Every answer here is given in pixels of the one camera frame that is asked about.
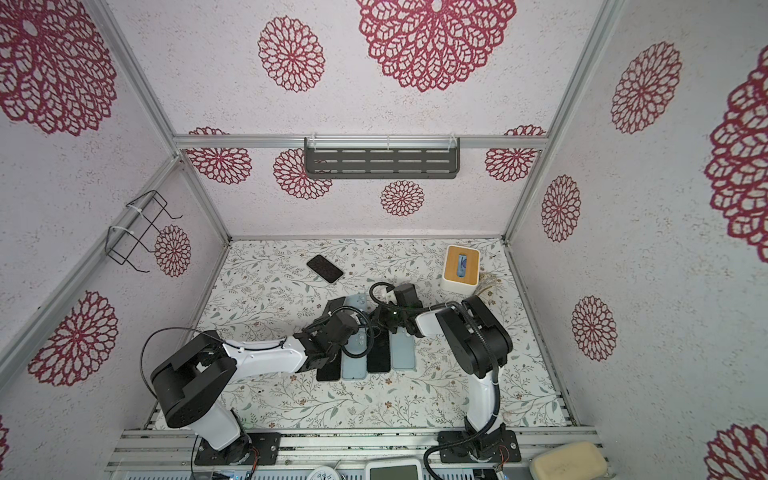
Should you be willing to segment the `blue phone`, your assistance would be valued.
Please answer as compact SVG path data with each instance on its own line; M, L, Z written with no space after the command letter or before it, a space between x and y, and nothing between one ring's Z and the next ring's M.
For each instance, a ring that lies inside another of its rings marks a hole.
M378 335L373 347L366 356L366 369L370 374L388 373L391 370L391 351L389 333Z

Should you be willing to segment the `light blue case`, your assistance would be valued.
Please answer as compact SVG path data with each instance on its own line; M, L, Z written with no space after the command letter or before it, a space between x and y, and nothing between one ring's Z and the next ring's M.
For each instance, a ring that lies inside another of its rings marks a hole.
M362 312L368 312L368 296L365 293L348 295L345 297L345 306L356 308Z
M395 371L415 371L415 339L405 329L389 334L391 368Z

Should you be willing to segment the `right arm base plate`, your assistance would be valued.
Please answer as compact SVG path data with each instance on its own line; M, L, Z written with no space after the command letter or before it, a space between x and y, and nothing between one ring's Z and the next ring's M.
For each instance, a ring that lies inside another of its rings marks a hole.
M445 464L459 463L518 463L522 454L515 433L505 425L472 442L439 451Z

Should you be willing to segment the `black phone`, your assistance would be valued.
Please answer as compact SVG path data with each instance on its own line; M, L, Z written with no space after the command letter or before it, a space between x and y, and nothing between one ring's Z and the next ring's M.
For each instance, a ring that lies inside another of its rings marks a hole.
M339 280L344 272L323 255L318 254L306 263L307 267L329 284Z

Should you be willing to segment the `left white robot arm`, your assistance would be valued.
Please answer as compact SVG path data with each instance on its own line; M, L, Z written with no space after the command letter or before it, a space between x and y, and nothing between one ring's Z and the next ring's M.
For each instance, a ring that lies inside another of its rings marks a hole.
M242 342L227 340L215 330L198 330L145 379L168 427L191 429L215 453L245 452L251 440L220 399L224 390L262 375L320 370L369 326L366 313L341 304L278 340Z

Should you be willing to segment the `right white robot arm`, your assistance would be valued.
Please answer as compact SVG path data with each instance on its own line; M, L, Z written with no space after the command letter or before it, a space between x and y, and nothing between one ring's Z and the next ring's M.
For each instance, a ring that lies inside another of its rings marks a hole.
M377 321L390 331L405 329L417 338L442 336L469 376L466 429L490 435L501 427L500 376L513 350L506 328L477 295L425 306L411 283L376 282L368 291Z

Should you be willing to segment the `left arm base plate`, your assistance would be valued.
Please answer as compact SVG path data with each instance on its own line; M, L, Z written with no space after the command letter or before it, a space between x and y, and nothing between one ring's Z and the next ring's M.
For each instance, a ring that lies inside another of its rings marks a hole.
M229 446L216 450L202 439L193 464L195 467L274 465L280 440L279 433L243 433Z

